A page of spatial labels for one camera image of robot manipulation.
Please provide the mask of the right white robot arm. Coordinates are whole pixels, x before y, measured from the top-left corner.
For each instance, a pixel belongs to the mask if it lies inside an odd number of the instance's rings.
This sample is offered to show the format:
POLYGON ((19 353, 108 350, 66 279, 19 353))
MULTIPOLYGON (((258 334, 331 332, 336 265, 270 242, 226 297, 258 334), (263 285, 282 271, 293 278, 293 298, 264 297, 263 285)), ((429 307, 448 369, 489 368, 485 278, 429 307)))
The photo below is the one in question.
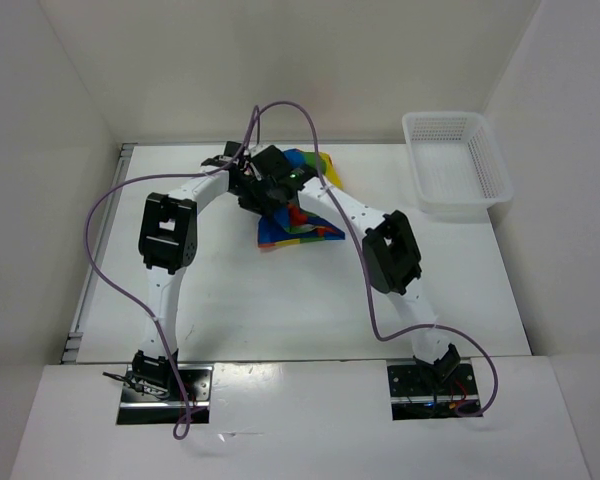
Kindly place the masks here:
POLYGON ((259 215, 261 248, 351 239, 368 294, 385 295, 408 332, 420 366, 420 385, 440 393, 454 379, 460 355, 438 327, 421 282, 422 255, 407 216, 383 213, 342 189, 329 155, 273 145, 250 150, 240 162, 240 206, 259 215))

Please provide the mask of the rainbow striped shorts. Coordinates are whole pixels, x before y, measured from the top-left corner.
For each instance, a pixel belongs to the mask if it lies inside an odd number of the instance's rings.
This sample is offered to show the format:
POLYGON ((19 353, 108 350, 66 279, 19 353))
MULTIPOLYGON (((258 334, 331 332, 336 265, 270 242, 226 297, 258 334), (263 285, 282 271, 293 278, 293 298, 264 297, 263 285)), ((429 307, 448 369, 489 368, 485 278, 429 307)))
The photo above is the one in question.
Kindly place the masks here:
MULTIPOLYGON (((315 153, 297 148, 283 150, 292 167, 315 166, 315 153)), ((338 188, 342 182, 331 157, 319 153, 326 179, 338 188)), ((314 213, 289 205, 275 210, 273 217, 261 216, 257 228, 257 244, 261 249, 284 247, 317 241, 344 240, 345 233, 327 220, 314 213)))

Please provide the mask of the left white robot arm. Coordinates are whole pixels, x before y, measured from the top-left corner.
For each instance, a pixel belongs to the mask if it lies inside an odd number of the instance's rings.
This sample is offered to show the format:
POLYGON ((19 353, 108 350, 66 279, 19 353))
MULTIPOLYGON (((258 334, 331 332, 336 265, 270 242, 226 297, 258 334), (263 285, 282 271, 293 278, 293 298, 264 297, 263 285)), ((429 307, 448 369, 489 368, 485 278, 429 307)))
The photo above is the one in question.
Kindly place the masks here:
POLYGON ((138 248, 147 272, 150 313, 132 372, 157 399, 171 398, 180 385, 177 311, 184 273, 198 249, 198 215, 230 191, 247 151, 229 142, 224 153, 204 161, 193 178, 166 194, 152 193, 145 201, 138 248))

